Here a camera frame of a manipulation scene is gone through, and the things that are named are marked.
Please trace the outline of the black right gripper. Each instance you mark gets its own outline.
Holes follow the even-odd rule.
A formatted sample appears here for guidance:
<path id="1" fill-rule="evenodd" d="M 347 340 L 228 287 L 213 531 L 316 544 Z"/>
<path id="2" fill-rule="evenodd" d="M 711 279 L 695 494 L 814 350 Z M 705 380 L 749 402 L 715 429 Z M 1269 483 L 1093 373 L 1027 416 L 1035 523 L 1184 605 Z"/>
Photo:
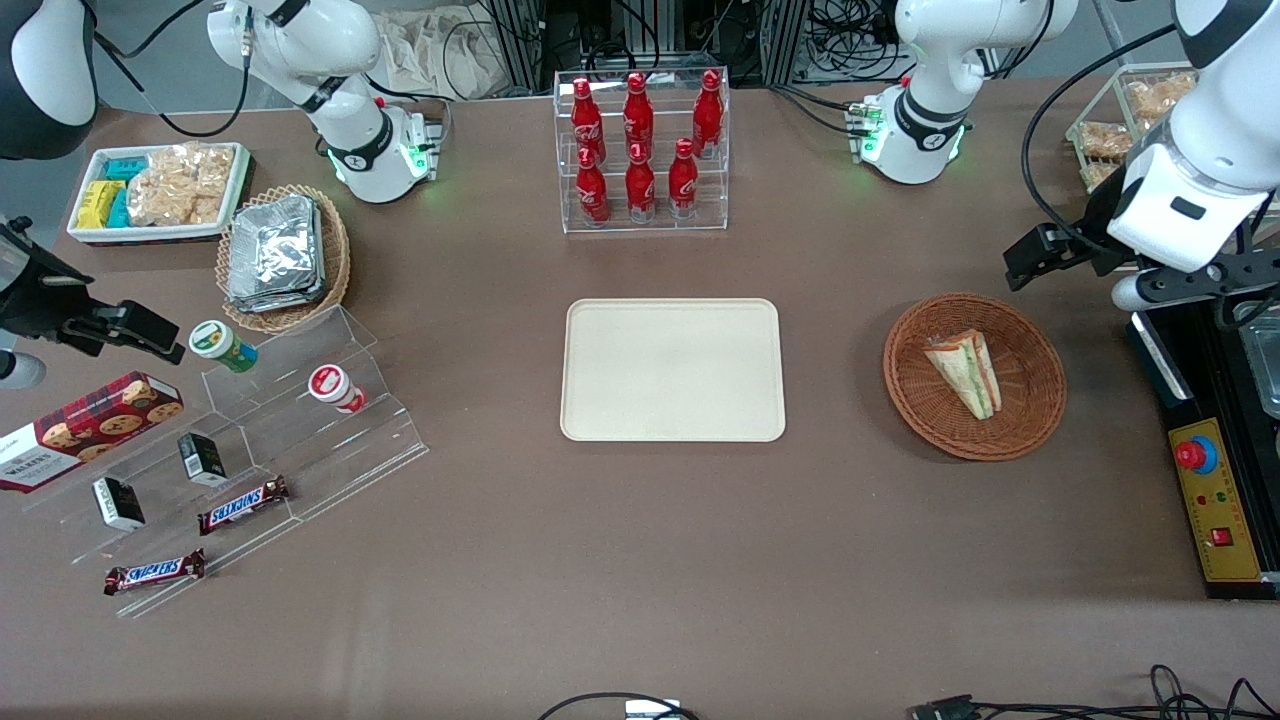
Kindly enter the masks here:
<path id="1" fill-rule="evenodd" d="M 108 345 L 136 348 L 180 364 L 179 327 L 132 300 L 92 300 L 95 278 L 33 242 L 28 217 L 1 222 L 1 324 L 27 340 L 63 342 L 91 357 Z"/>

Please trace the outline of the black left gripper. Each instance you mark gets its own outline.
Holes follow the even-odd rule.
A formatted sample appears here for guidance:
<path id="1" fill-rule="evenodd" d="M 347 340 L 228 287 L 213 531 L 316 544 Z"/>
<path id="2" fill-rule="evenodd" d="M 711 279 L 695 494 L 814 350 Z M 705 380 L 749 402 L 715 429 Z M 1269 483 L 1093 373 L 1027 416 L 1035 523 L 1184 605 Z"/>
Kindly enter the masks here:
<path id="1" fill-rule="evenodd" d="M 1140 264 L 1138 252 L 1115 240 L 1108 223 L 1121 204 L 1123 179 L 1106 179 L 1091 192 L 1082 218 L 1073 224 L 1083 240 L 1056 225 L 1036 225 L 1004 251 L 1005 279 L 1011 292 L 1053 272 L 1088 265 L 1097 277 Z"/>

